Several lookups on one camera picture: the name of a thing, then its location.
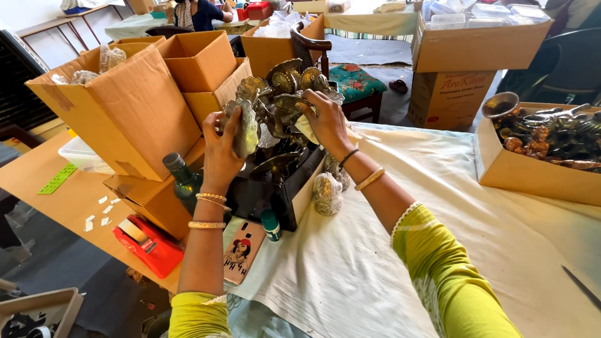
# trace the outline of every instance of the slipper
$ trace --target slipper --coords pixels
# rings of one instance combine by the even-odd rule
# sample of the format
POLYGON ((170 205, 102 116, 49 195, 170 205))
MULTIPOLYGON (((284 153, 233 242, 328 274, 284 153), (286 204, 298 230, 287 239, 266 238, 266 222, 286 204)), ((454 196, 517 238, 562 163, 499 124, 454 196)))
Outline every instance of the slipper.
POLYGON ((409 88, 407 88, 407 84, 403 80, 390 81, 388 83, 388 86, 401 94, 407 94, 407 92, 409 91, 409 88))

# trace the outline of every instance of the floral cushion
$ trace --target floral cushion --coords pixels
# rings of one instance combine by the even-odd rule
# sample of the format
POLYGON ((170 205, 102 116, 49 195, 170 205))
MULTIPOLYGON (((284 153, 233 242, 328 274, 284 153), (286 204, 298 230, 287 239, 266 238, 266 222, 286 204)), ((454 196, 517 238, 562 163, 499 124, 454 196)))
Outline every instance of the floral cushion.
POLYGON ((382 81, 371 77, 353 63, 330 69, 330 80, 338 83, 338 90, 344 95, 344 103, 361 100, 371 94, 387 90, 382 81))

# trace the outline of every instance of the bangle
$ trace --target bangle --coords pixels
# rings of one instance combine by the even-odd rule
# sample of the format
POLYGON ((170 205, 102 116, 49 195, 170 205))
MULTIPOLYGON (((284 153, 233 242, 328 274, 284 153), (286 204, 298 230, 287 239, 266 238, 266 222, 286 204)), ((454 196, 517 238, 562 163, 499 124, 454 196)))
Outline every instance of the bangle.
POLYGON ((188 227, 193 229, 223 229, 226 225, 223 222, 188 222, 188 227))
POLYGON ((366 186, 368 186, 371 182, 374 182, 375 180, 377 180, 380 176, 382 176, 384 174, 384 172, 386 171, 386 169, 384 168, 379 168, 378 170, 374 171, 373 174, 370 175, 370 177, 366 178, 365 181, 359 183, 356 187, 355 190, 360 191, 361 189, 365 188, 366 186))
POLYGON ((206 198, 215 198, 218 200, 222 200, 224 203, 227 202, 227 198, 221 196, 221 195, 217 195, 217 194, 209 194, 208 192, 200 192, 198 194, 196 194, 196 198, 199 200, 201 197, 206 197, 206 198))
POLYGON ((340 167, 342 169, 342 166, 344 165, 344 163, 346 162, 346 160, 349 159, 349 157, 353 156, 354 153, 358 152, 359 149, 355 149, 352 152, 350 152, 348 155, 346 155, 344 157, 344 159, 342 161, 340 161, 340 164, 338 164, 338 167, 340 167))
POLYGON ((207 202, 214 203, 214 204, 216 204, 216 205, 218 205, 218 206, 220 206, 220 207, 224 208, 224 212, 226 212, 226 211, 231 211, 231 208, 230 208, 230 207, 224 206, 223 204, 221 204, 221 203, 219 203, 219 202, 215 202, 215 201, 213 201, 213 200, 209 200, 208 198, 204 198, 204 197, 199 197, 198 199, 199 199, 199 200, 203 200, 203 201, 207 201, 207 202))

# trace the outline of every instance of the scarf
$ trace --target scarf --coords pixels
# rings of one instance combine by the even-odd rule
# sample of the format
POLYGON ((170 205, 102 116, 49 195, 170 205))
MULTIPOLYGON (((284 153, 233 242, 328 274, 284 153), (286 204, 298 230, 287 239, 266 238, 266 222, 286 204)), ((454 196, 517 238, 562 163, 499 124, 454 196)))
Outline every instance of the scarf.
POLYGON ((190 0, 185 0, 177 7, 177 26, 190 28, 194 32, 194 24, 192 23, 192 9, 190 0))

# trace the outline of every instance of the black bracelet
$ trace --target black bracelet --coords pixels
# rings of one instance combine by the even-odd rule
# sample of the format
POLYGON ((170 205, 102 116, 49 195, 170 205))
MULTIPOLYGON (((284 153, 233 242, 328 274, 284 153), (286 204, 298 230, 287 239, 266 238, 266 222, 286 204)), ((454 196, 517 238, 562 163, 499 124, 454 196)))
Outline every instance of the black bracelet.
POLYGON ((358 152, 359 149, 355 149, 352 152, 350 152, 348 155, 346 155, 344 157, 344 159, 340 162, 340 164, 338 164, 338 167, 342 169, 342 166, 344 165, 344 163, 346 162, 346 160, 349 159, 349 157, 353 156, 354 153, 358 152))

